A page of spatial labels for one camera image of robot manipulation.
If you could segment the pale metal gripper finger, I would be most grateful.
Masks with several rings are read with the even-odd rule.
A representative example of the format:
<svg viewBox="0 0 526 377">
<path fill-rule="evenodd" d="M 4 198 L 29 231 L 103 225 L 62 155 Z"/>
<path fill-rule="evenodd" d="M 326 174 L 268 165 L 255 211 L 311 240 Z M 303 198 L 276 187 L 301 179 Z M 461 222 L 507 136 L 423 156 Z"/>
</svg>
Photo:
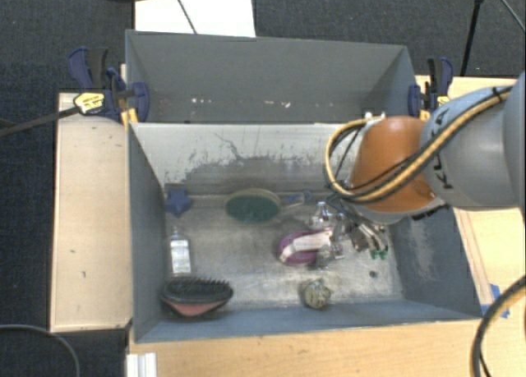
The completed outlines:
<svg viewBox="0 0 526 377">
<path fill-rule="evenodd" d="M 317 232 L 343 232 L 344 216 L 326 202 L 320 201 L 316 204 L 314 214 L 308 220 L 308 226 Z"/>
<path fill-rule="evenodd" d="M 326 269 L 333 261 L 344 258 L 344 247 L 339 242 L 331 242 L 323 245 L 316 251 L 315 266 L 317 269 Z"/>
</svg>

